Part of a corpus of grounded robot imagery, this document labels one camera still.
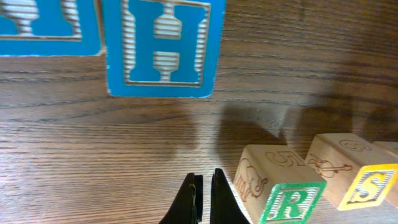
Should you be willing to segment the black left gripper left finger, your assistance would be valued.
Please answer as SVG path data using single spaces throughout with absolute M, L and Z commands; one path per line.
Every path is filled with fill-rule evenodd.
M 188 173 L 159 224 L 199 224 L 203 216 L 203 176 Z

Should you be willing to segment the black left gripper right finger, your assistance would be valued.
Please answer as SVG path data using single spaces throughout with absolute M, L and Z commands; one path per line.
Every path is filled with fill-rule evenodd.
M 215 169 L 211 181 L 210 224 L 249 224 L 220 168 Z

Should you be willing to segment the green R block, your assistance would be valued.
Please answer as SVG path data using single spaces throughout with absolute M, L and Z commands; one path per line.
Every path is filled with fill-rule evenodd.
M 233 184 L 253 223 L 304 224 L 327 182 L 286 145 L 249 144 Z

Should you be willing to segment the yellow 6 block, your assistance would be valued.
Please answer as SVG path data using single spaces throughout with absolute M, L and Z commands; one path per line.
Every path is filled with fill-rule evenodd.
M 326 181 L 339 211 L 379 206 L 397 180 L 397 158 L 352 133 L 316 134 L 305 163 Z

